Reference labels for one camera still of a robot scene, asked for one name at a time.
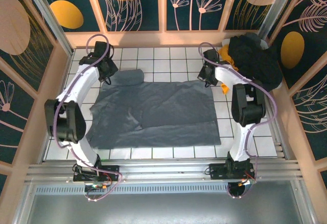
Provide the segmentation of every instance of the black cloth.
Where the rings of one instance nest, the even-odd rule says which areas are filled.
[[[250,34],[232,37],[228,54],[240,74],[259,80],[265,90],[271,91],[279,86],[283,78],[277,62],[277,52],[274,47],[263,50],[260,47],[260,38],[255,36]]]

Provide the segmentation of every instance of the gray cloth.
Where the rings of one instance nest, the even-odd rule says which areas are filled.
[[[220,145],[214,100],[202,81],[143,82],[117,72],[91,107],[86,137],[97,149]]]

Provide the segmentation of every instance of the flower illustration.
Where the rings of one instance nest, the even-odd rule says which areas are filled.
[[[199,30],[201,30],[202,14],[221,10],[222,5],[219,2],[220,0],[196,0],[200,12]]]
[[[170,2],[172,3],[172,5],[174,7],[176,27],[177,27],[177,30],[179,31],[177,15],[176,15],[176,8],[187,6],[190,2],[188,0],[170,0]]]
[[[23,116],[13,112],[10,109],[10,104],[14,95],[14,91],[15,91],[15,86],[14,84],[12,84],[11,82],[8,82],[8,85],[6,86],[5,82],[3,80],[0,81],[0,111],[3,112],[10,112],[14,115],[16,115],[17,117],[20,117],[24,120],[27,120],[27,118],[24,118]],[[4,126],[7,126],[9,128],[15,129],[19,132],[23,132],[24,130],[21,128],[18,128],[12,124],[6,123],[2,120],[0,120],[0,124],[3,124]],[[4,146],[4,147],[16,147],[16,146],[9,146],[9,145],[2,145],[0,144],[0,146]]]

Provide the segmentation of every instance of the purple cable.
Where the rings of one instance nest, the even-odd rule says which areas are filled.
[[[55,141],[56,141],[56,143],[57,143],[57,145],[60,147],[60,148],[65,148],[65,147],[67,147],[67,146],[69,146],[69,144],[68,145],[65,145],[65,146],[61,146],[60,145],[60,143],[58,142],[58,135],[57,135],[57,121],[58,121],[58,116],[59,116],[59,111],[60,111],[60,108],[62,107],[62,105],[63,105],[63,103],[65,102],[65,100],[67,99],[67,97],[70,95],[70,93],[71,93],[71,91],[73,90],[73,88],[74,88],[74,86],[75,86],[75,84],[77,83],[77,81],[80,79],[80,77],[81,76],[83,76],[83,74],[87,71],[87,70],[89,70],[91,67],[93,67],[93,66],[95,66],[97,63],[99,63],[105,56],[106,56],[106,54],[108,53],[108,50],[109,50],[109,40],[108,40],[108,38],[105,36],[105,35],[103,35],[103,34],[96,34],[96,35],[94,35],[94,36],[92,36],[92,37],[90,37],[90,39],[87,41],[87,43],[86,43],[86,53],[87,54],[89,54],[89,52],[88,52],[88,44],[89,44],[89,42],[93,39],[93,38],[95,38],[95,37],[97,37],[97,36],[103,36],[105,39],[106,39],[106,42],[107,42],[107,48],[106,48],[106,50],[105,50],[105,52],[104,52],[104,54],[96,61],[96,62],[94,62],[93,64],[91,64],[91,65],[89,65],[87,68],[85,68],[84,70],[82,70],[81,71],[81,73],[72,81],[72,84],[70,85],[70,87],[68,88],[68,90],[67,90],[67,92],[66,92],[66,94],[64,95],[64,97],[62,98],[62,100],[59,102],[59,104],[58,104],[58,107],[57,107],[57,109],[56,109],[56,111],[55,111],[55,117],[54,117],[54,120],[53,120],[53,136],[54,136],[54,138],[55,138]],[[109,195],[114,189],[115,189],[115,187],[122,181],[122,179],[123,179],[123,175],[121,174],[121,173],[119,173],[119,172],[114,172],[114,171],[108,171],[108,170],[102,170],[102,169],[98,169],[98,168],[95,168],[95,167],[92,167],[92,166],[89,166],[84,160],[82,160],[82,159],[80,159],[77,155],[76,155],[76,153],[74,152],[74,150],[72,149],[72,148],[70,148],[69,149],[70,150],[70,152],[73,154],[73,156],[77,159],[77,160],[79,160],[79,161],[81,161],[86,167],[88,167],[88,168],[90,168],[90,169],[93,169],[93,170],[95,170],[95,171],[97,171],[97,172],[102,172],[102,173],[109,173],[109,174],[115,174],[115,175],[119,175],[120,176],[120,178],[119,178],[119,180],[118,180],[118,182],[106,193],[106,194],[104,194],[104,195],[102,195],[101,197],[99,197],[99,198],[97,198],[97,199],[88,199],[89,201],[98,201],[98,200],[101,200],[101,199],[103,199],[103,198],[105,198],[107,195]]]
[[[266,91],[263,87],[261,87],[261,86],[257,85],[256,83],[254,83],[254,82],[248,80],[246,77],[242,76],[240,73],[238,73],[237,71],[235,71],[233,68],[229,68],[229,67],[227,67],[227,66],[225,66],[225,65],[215,63],[215,62],[213,62],[213,61],[211,61],[211,60],[205,58],[205,57],[203,56],[203,54],[202,54],[202,51],[201,51],[201,48],[202,48],[202,46],[203,46],[204,44],[207,44],[207,45],[209,45],[210,47],[212,47],[213,49],[215,49],[215,47],[214,47],[211,43],[209,43],[209,42],[203,42],[203,43],[201,43],[200,46],[199,46],[199,54],[200,54],[200,56],[201,56],[203,59],[205,59],[205,60],[206,60],[207,62],[209,62],[210,64],[213,64],[213,65],[215,65],[215,66],[219,66],[219,67],[224,68],[224,69],[226,69],[226,70],[229,70],[230,72],[232,72],[234,75],[236,75],[236,76],[237,76],[238,78],[240,78],[241,80],[243,80],[243,81],[245,81],[245,82],[251,84],[252,86],[254,86],[254,87],[258,88],[258,89],[260,89],[260,90],[261,90],[261,91],[262,91],[262,92],[263,92],[263,93],[264,93],[264,94],[265,94],[265,95],[266,95],[266,96],[271,100],[272,105],[274,106],[274,113],[273,113],[272,118],[270,118],[269,120],[267,120],[266,122],[263,122],[263,123],[253,124],[253,125],[250,127],[250,129],[249,129],[249,131],[248,131],[248,133],[246,134],[246,137],[245,137],[245,145],[244,145],[245,153],[246,153],[250,158],[255,158],[255,175],[254,175],[254,179],[256,179],[256,172],[257,172],[257,168],[258,168],[258,163],[257,163],[257,157],[258,157],[258,156],[256,156],[256,155],[250,155],[250,154],[249,154],[248,149],[247,149],[247,144],[248,144],[248,141],[249,141],[250,134],[251,134],[251,132],[252,132],[252,130],[253,130],[254,128],[256,128],[256,127],[258,127],[258,126],[260,126],[260,125],[268,124],[268,123],[270,123],[272,120],[274,120],[274,119],[276,118],[276,116],[277,116],[277,111],[278,111],[278,110],[277,110],[277,104],[276,104],[274,98],[271,96],[271,94],[270,94],[268,91]]]

